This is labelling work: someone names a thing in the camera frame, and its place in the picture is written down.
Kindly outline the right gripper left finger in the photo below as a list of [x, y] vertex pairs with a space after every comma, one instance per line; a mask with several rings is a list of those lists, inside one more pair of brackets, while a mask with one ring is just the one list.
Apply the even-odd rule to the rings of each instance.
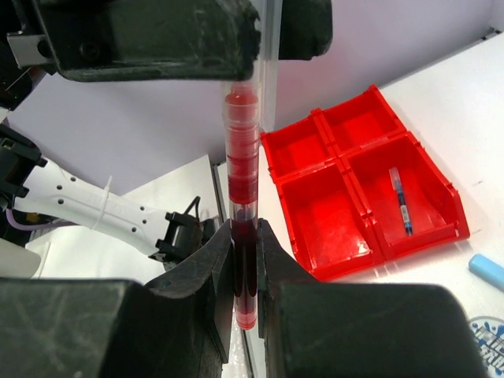
[[229, 360], [230, 226], [146, 284], [1, 282], [4, 377], [219, 377]]

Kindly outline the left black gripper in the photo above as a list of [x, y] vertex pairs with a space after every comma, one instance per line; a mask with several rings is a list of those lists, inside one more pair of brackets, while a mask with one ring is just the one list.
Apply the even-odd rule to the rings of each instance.
[[1, 2], [1, 107], [16, 109], [56, 72], [33, 1]]

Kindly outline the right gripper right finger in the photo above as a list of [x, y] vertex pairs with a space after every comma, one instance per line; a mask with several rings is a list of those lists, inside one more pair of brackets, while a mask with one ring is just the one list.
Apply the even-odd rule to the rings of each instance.
[[446, 288], [320, 282], [266, 220], [256, 251], [267, 376], [486, 376], [466, 315]]

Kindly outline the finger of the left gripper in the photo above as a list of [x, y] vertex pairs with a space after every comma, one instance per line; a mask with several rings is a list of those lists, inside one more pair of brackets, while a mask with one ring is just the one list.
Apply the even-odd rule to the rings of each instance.
[[310, 61], [333, 40], [331, 0], [287, 0], [282, 5], [280, 61]]
[[246, 80], [259, 55], [249, 1], [35, 1], [67, 80]]

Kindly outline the red gel pen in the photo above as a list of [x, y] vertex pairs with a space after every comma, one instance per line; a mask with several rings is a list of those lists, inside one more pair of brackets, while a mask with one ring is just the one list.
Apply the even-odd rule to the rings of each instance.
[[257, 321], [259, 99], [252, 83], [230, 83], [224, 90], [228, 201], [238, 326]]

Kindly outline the blue gel pen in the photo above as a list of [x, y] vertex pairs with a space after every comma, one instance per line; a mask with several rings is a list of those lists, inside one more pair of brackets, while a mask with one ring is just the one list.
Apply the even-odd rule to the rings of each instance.
[[391, 185], [397, 195], [398, 206], [401, 213], [402, 223], [404, 225], [406, 235], [411, 236], [413, 234], [413, 225], [410, 220], [410, 213], [408, 210], [408, 206], [406, 204], [406, 197], [404, 194], [402, 181], [398, 169], [396, 167], [390, 168], [389, 175], [391, 178]]

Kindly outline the blue white putty jar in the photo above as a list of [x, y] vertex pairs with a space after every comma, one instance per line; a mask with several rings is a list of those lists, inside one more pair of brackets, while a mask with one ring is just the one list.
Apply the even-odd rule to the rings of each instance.
[[476, 346], [488, 377], [503, 377], [503, 320], [497, 317], [474, 317], [469, 320]]

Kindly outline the blue glue stick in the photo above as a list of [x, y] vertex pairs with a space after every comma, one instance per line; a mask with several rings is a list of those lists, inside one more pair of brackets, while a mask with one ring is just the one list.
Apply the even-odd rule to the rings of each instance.
[[482, 254], [476, 254], [469, 260], [468, 267], [473, 275], [503, 292], [504, 273], [501, 265]]

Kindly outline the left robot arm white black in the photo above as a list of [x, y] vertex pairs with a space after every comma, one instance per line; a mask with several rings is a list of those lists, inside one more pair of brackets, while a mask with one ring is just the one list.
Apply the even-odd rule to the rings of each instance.
[[[1, 106], [16, 109], [45, 75], [223, 85], [232, 245], [255, 264], [259, 134], [271, 130], [279, 61], [308, 61], [333, 38], [329, 1], [4, 1]], [[196, 203], [168, 213], [84, 182], [29, 139], [1, 129], [1, 209], [92, 228], [176, 264], [203, 243]]]

